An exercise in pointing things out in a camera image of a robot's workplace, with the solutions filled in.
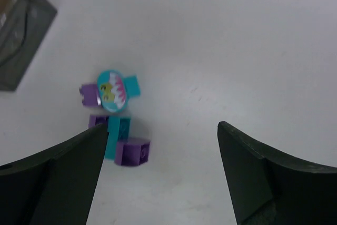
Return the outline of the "teal lego brick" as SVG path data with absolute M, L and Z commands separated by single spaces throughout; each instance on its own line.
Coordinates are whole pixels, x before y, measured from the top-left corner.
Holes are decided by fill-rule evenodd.
M 105 158 L 114 160 L 116 152 L 116 144 L 118 141 L 128 139 L 130 131 L 130 117 L 110 115 L 107 121 L 107 146 Z

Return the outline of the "teal lego plate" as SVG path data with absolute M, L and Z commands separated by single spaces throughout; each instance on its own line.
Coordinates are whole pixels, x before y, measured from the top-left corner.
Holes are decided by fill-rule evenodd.
M 138 97 L 141 95 L 141 90 L 136 75 L 125 77 L 123 81 L 128 98 Z

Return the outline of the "small purple lego brick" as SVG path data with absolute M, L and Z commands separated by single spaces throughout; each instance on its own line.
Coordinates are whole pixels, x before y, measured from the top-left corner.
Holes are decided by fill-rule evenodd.
M 108 125 L 108 115 L 90 115 L 88 128 L 92 128 L 98 124 L 105 124 Z

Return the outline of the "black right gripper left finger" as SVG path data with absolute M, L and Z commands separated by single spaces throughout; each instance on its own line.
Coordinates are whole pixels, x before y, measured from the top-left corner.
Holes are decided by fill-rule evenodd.
M 107 126 L 1 166 L 1 224 L 86 224 Z

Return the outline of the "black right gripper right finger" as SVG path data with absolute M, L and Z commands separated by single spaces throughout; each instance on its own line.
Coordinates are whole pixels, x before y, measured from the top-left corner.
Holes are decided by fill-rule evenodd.
M 217 138 L 237 224 L 336 224 L 336 168 L 296 158 L 223 121 Z

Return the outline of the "round teal printed lego tile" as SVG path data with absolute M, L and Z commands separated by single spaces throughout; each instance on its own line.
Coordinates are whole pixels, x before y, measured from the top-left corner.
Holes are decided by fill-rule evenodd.
M 122 111 L 127 104 L 127 93 L 121 73 L 114 70 L 102 72 L 97 78 L 101 106 L 111 112 Z

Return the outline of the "purple lego piece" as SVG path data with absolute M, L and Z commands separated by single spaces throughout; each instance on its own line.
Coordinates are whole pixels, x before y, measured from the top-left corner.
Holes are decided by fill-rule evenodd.
M 100 94 L 97 84 L 88 83 L 82 84 L 79 89 L 82 98 L 82 104 L 86 107 L 99 107 L 101 106 Z

